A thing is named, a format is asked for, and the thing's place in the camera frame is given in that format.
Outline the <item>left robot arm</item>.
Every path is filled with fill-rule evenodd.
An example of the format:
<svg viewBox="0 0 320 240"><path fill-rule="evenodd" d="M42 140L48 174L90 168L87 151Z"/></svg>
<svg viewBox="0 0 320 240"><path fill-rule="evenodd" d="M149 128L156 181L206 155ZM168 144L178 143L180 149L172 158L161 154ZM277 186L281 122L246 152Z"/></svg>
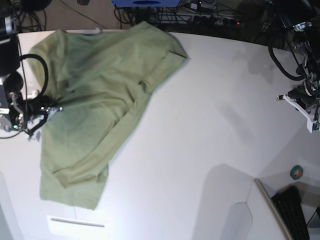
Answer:
<svg viewBox="0 0 320 240"><path fill-rule="evenodd" d="M268 51L278 69L290 80L302 82L285 95L278 97L284 100L288 97L293 101L296 110L306 113L311 120L311 130L320 127L320 31L312 20L317 11L309 0L269 0L267 10L273 14L274 23L286 40L285 31L293 31L292 41L288 47L297 60L294 50L303 56L303 61L297 63L295 75L288 73L276 58L270 44Z"/></svg>

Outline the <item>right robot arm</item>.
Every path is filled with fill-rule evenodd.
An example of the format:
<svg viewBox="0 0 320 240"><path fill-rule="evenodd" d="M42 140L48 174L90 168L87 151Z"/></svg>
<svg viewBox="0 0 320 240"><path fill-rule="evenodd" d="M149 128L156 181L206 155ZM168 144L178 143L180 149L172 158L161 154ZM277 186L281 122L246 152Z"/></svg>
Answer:
<svg viewBox="0 0 320 240"><path fill-rule="evenodd" d="M35 95L22 93L27 90L24 73L18 69L23 61L34 59L39 61L44 71L42 89ZM22 54L16 28L14 9L4 6L0 9L0 129L8 135L3 139L11 139L21 133L32 138L50 117L62 112L63 107L45 95L49 85L49 69L45 60L37 54Z"/></svg>

